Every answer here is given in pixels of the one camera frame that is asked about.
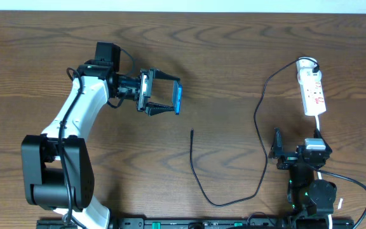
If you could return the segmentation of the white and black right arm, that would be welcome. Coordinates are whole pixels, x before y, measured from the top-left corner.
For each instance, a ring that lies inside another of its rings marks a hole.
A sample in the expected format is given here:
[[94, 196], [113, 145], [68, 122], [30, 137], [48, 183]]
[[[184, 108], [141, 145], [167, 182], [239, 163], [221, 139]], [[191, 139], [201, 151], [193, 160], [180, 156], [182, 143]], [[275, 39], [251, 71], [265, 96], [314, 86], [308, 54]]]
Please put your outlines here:
[[268, 157], [277, 159], [277, 169], [289, 171], [288, 201], [297, 212], [303, 212], [307, 217], [327, 216], [334, 212], [336, 185], [315, 178], [315, 171], [325, 165], [331, 153], [332, 149], [319, 130], [294, 151], [284, 150], [280, 129], [274, 130]]

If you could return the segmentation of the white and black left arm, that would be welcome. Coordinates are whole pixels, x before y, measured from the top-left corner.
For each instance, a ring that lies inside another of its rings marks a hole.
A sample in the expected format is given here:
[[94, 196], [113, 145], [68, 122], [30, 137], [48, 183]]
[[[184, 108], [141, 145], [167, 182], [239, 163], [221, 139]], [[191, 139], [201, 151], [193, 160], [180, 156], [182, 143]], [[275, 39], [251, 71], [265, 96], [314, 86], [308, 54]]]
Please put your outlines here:
[[55, 119], [21, 143], [25, 199], [62, 215], [62, 228], [117, 228], [111, 210], [94, 196], [95, 178], [86, 147], [95, 119], [110, 98], [136, 103], [148, 116], [180, 113], [180, 78], [156, 68], [132, 78], [120, 74], [123, 49], [98, 42], [94, 59], [67, 68], [72, 89]]

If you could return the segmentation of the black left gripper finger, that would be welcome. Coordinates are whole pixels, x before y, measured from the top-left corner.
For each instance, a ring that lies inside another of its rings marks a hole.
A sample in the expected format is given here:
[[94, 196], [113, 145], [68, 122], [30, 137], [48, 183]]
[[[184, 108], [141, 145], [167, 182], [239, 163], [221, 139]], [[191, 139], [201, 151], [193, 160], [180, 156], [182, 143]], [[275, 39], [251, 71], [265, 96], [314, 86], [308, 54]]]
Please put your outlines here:
[[158, 115], [160, 113], [170, 112], [170, 111], [174, 111], [173, 106], [167, 106], [164, 104], [158, 104], [158, 103], [154, 103], [154, 102], [148, 102], [146, 104], [146, 108], [145, 108], [145, 113], [148, 114], [149, 116], [154, 116], [154, 115]]
[[164, 73], [163, 71], [160, 71], [159, 69], [154, 69], [154, 79], [158, 80], [171, 80], [171, 81], [180, 81], [180, 78], [176, 76], [172, 76], [170, 74]]

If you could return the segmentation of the blue Samsung Galaxy smartphone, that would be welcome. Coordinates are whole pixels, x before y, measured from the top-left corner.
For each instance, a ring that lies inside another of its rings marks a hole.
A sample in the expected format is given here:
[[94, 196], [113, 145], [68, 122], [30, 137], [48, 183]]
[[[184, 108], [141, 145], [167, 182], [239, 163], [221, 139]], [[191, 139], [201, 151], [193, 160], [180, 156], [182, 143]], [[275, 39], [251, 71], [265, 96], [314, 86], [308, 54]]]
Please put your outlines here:
[[180, 81], [173, 82], [172, 106], [176, 115], [180, 114], [180, 106], [182, 100], [182, 85]]

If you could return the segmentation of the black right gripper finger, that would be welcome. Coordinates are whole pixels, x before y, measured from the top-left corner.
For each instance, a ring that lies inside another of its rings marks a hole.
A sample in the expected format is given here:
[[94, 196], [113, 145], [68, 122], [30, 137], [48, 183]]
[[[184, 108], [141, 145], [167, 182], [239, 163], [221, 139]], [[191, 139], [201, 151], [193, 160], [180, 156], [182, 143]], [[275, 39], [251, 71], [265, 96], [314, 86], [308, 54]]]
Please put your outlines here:
[[281, 133], [280, 129], [275, 127], [273, 143], [269, 151], [268, 158], [280, 158], [282, 156], [285, 156], [285, 152], [283, 149]]
[[315, 139], [321, 139], [323, 142], [325, 142], [321, 132], [316, 128], [313, 134]]

